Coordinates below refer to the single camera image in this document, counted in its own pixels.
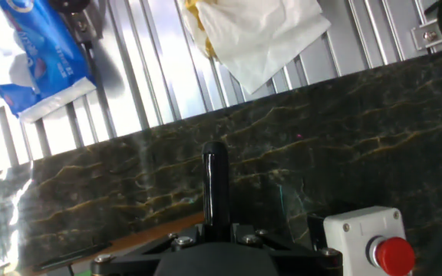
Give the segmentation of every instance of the tissue package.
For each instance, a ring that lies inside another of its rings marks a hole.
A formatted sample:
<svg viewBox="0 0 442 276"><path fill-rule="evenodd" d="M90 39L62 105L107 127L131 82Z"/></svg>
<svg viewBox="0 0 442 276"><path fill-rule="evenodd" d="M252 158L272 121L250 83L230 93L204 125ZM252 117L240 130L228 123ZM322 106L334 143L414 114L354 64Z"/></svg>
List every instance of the tissue package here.
<svg viewBox="0 0 442 276"><path fill-rule="evenodd" d="M0 85L12 113L35 121L93 90L87 62L47 0L0 0L27 54L30 86Z"/></svg>

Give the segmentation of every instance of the marble countertop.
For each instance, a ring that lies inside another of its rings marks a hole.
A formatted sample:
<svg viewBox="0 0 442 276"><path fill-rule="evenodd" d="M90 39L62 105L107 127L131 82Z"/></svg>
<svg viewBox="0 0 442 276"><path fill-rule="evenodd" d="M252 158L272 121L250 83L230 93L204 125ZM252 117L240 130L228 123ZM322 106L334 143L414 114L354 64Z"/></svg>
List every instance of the marble countertop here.
<svg viewBox="0 0 442 276"><path fill-rule="evenodd" d="M0 252L35 265L202 211L210 140L229 148L237 222L308 245L310 212L394 206L420 265L442 226L442 53L1 172Z"/></svg>

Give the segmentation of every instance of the red button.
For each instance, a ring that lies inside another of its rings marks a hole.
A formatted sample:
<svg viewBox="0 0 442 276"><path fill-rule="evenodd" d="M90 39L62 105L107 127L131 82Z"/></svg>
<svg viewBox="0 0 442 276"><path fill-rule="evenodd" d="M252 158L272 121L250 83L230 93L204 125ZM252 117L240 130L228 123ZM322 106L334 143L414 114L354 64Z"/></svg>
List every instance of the red button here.
<svg viewBox="0 0 442 276"><path fill-rule="evenodd" d="M389 238L376 247L376 259L390 276L405 276L415 265L414 249L402 238Z"/></svg>

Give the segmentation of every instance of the bolt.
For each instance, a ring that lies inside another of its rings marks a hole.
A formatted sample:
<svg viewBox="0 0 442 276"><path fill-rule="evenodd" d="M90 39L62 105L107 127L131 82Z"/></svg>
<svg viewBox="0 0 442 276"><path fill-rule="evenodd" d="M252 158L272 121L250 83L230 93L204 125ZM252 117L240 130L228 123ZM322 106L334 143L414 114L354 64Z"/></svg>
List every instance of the bolt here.
<svg viewBox="0 0 442 276"><path fill-rule="evenodd" d="M86 32L86 30L88 29L88 24L86 24L86 22L78 20L78 28L80 29L80 32Z"/></svg>
<svg viewBox="0 0 442 276"><path fill-rule="evenodd" d="M424 39L429 42L435 41L436 38L437 38L437 33L435 31L426 31L424 33Z"/></svg>
<svg viewBox="0 0 442 276"><path fill-rule="evenodd" d="M323 248L320 250L320 253L325 256L335 256L338 255L339 252L333 248Z"/></svg>
<svg viewBox="0 0 442 276"><path fill-rule="evenodd" d="M112 255L110 255L110 254L102 254L102 255L98 255L95 258L95 262L100 264L100 263L108 262L111 259L112 259Z"/></svg>
<svg viewBox="0 0 442 276"><path fill-rule="evenodd" d="M178 245L190 245L191 243L193 243L192 238L187 236L179 237L175 241Z"/></svg>
<svg viewBox="0 0 442 276"><path fill-rule="evenodd" d="M260 229L260 230L255 231L255 233L257 235L267 235L269 233L269 231L267 231L265 229Z"/></svg>
<svg viewBox="0 0 442 276"><path fill-rule="evenodd" d="M243 243L246 245L253 245L260 242L260 238L257 237L256 235L245 235L243 236L242 240Z"/></svg>

